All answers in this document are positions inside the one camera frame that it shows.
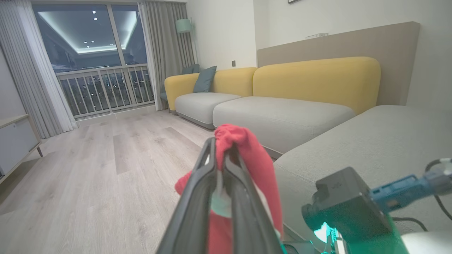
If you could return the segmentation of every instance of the gray curtain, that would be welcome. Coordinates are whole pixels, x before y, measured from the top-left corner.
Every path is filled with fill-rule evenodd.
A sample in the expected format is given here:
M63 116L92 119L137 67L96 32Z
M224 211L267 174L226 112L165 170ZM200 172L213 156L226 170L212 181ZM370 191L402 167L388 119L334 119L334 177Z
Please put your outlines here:
M186 3L161 1L139 3L141 20L146 23L143 29L149 35L146 48L149 47L152 54L157 110L164 109L160 93L165 79L180 75L183 67L194 64L190 33L176 32L176 20L187 18L185 5Z
M75 128L29 1L0 1L0 46L41 138Z

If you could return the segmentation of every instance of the red garment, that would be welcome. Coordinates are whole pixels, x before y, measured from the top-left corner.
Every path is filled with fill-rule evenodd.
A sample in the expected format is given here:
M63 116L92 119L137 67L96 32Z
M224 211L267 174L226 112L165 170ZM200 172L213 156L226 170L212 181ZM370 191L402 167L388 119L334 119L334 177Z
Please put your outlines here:
M283 213L279 199L278 185L273 167L273 161L265 149L258 142L256 136L247 128L231 124L221 125L215 130L218 168L222 170L223 156L226 150L235 143L240 155L250 172L251 178L264 193L272 213L274 227L283 235ZM191 171L181 177L174 188L179 195L184 191L190 178ZM209 253L232 253L231 219L221 217L214 212L210 214Z

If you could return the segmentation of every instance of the sofa armrest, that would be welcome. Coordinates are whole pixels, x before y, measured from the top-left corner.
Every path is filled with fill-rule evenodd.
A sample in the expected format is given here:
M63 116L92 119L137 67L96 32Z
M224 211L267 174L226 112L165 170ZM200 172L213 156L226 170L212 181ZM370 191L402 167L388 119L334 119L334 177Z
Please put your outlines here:
M193 73L171 76L165 79L166 97L168 98L168 105L171 110L176 110L174 103L177 97L193 92L198 76L199 73Z

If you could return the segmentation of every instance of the balcony railing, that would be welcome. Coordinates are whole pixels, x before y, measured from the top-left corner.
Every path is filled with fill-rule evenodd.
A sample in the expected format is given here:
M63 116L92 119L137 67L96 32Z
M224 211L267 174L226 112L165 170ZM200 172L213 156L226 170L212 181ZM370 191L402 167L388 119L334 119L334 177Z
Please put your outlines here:
M56 74L75 118L154 102L147 64Z

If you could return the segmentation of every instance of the floor lamp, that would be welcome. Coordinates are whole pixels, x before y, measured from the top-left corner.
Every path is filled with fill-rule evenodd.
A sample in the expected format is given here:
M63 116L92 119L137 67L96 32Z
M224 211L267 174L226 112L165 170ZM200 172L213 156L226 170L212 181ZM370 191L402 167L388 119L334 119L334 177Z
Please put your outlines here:
M196 63L199 64L198 61L198 47L196 43L196 35L194 31L194 27L189 19L179 19L176 21L176 31L177 33L193 33L193 42L195 44L195 56L196 56Z

